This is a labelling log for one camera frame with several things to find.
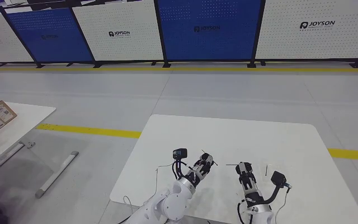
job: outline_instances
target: joyson logo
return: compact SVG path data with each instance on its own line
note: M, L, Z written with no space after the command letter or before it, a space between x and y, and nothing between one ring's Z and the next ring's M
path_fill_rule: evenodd
M129 31L109 31L108 34L109 34L109 36L112 37L112 38L123 37L123 36L130 36L130 32L129 32Z
M327 28L333 27L336 21L302 22L300 29Z
M220 26L194 26L194 32L220 30Z
M58 35L41 35L43 40L55 39L58 38Z

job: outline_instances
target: cardboard box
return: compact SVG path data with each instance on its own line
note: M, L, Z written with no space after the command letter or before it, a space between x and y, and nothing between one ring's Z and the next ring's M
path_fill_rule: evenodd
M4 101L0 101L0 128L15 117L17 117L17 114Z

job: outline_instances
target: white cable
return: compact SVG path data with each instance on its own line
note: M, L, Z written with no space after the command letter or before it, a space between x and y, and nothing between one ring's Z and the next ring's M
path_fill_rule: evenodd
M148 202L151 198L153 198L154 196L155 196L155 194L157 193L157 184L158 184L158 169L160 168L160 167L166 167L166 166L171 166L171 165L173 165L173 163L171 163L171 164L169 164L169 165L163 165L163 166L158 166L157 168L156 168L156 190L155 190L155 192L154 192L154 194L148 199L148 200L146 200L143 204L145 204L146 202Z
M130 209L132 210L132 214L133 214L132 202L130 202L130 199L128 198L129 204L127 204L127 202L124 200L124 198L128 198L128 196L127 195L123 196L123 202L125 203L126 206L129 206L129 204L130 204Z
M287 199L287 195L288 195L288 192L286 192L284 205L281 206L281 208L279 208L279 210L277 210L277 213L276 213L276 215L275 215L275 223L276 223L276 224L277 224L277 215L279 214L280 210L285 206L285 204L286 204L286 199Z

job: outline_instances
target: blue panel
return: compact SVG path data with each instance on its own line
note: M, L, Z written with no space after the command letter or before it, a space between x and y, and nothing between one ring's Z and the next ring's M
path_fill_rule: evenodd
M39 62L91 61L91 55L68 8L8 14Z
M250 59L261 0L158 0L167 58Z

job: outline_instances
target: table leg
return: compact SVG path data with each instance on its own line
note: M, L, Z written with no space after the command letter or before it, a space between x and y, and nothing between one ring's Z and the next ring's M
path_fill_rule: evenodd
M36 198L41 198L51 184L58 178L58 176L66 169L70 162L78 155L77 151L73 151L67 159L61 164L59 171L53 173L52 176L45 182L45 184L35 193Z

